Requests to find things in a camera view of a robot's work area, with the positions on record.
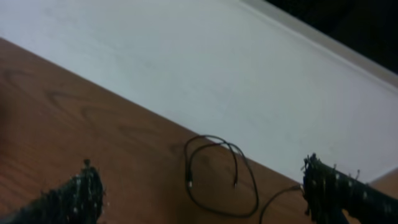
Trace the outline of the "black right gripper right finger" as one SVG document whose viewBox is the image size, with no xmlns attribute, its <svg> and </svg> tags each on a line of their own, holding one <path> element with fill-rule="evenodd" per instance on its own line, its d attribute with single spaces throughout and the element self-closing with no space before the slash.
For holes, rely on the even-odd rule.
<svg viewBox="0 0 398 224">
<path fill-rule="evenodd" d="M 305 214 L 315 223 L 347 223 L 343 211 L 360 223 L 397 223 L 397 199 L 335 168 L 315 154 L 304 159 Z"/>
</svg>

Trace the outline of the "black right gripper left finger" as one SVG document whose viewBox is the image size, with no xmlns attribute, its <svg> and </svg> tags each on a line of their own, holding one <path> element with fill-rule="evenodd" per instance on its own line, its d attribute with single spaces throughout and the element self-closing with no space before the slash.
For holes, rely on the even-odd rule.
<svg viewBox="0 0 398 224">
<path fill-rule="evenodd" d="M 1 224 L 97 224 L 104 186 L 89 159 L 81 171 L 56 189 L 1 217 Z"/>
</svg>

